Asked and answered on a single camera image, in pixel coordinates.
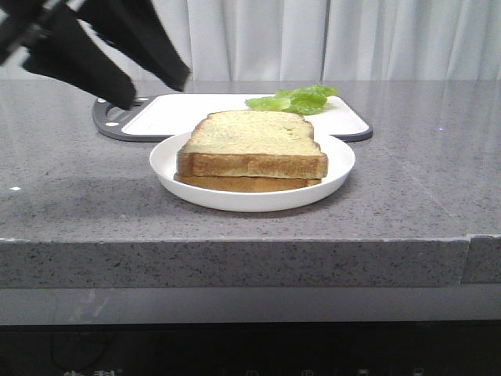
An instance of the white plate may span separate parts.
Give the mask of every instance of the white plate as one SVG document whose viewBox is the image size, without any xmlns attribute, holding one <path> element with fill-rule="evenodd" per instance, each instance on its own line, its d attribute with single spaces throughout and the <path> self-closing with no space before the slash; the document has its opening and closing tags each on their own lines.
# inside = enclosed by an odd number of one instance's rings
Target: white plate
<svg viewBox="0 0 501 376">
<path fill-rule="evenodd" d="M 298 208 L 332 194 L 343 185 L 355 164 L 355 154 L 351 147 L 335 137 L 320 133 L 315 135 L 315 141 L 329 158 L 327 177 L 320 184 L 297 190 L 265 193 L 207 190 L 174 180 L 177 153 L 190 136 L 191 132 L 182 133 L 159 143 L 150 154 L 150 164 L 167 190 L 183 200 L 207 208 L 231 212 L 274 212 Z"/>
</svg>

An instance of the white curtain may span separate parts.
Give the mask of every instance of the white curtain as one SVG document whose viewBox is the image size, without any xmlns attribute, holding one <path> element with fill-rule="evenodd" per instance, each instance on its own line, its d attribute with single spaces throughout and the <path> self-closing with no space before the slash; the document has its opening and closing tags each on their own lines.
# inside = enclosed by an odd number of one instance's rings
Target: white curtain
<svg viewBox="0 0 501 376">
<path fill-rule="evenodd" d="M 153 4 L 196 80 L 501 79 L 501 0 Z M 155 79 L 93 39 L 133 79 Z M 36 78 L 22 59 L 17 53 L 0 78 Z"/>
</svg>

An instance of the gray countertop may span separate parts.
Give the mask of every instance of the gray countertop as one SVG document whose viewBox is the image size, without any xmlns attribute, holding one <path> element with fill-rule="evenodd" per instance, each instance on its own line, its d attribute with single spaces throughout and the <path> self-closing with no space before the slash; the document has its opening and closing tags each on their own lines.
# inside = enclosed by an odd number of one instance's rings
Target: gray countertop
<svg viewBox="0 0 501 376">
<path fill-rule="evenodd" d="M 272 93 L 309 82 L 191 82 Z M 440 287 L 501 282 L 498 81 L 327 82 L 374 128 L 346 183 L 286 211 L 166 191 L 154 143 L 99 134 L 94 98 L 0 81 L 0 287 Z M 171 92 L 137 82 L 139 95 Z"/>
</svg>

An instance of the green lettuce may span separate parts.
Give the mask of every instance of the green lettuce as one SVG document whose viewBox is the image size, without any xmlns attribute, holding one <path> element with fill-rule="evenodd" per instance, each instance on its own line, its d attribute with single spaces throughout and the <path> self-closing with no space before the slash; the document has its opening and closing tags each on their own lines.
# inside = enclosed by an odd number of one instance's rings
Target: green lettuce
<svg viewBox="0 0 501 376">
<path fill-rule="evenodd" d="M 245 104 L 253 110 L 294 112 L 300 115 L 314 115 L 323 111 L 327 97 L 337 94 L 336 88 L 312 85 L 295 90 L 277 90 L 274 96 L 253 98 Z"/>
</svg>

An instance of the sandwich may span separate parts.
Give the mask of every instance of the sandwich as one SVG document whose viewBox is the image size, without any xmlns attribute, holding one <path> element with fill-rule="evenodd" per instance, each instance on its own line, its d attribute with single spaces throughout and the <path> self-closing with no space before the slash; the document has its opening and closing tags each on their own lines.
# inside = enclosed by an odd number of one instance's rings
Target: sandwich
<svg viewBox="0 0 501 376">
<path fill-rule="evenodd" d="M 175 179 L 212 190 L 271 192 L 318 184 L 327 167 L 301 115 L 231 110 L 195 127 L 178 152 Z"/>
</svg>

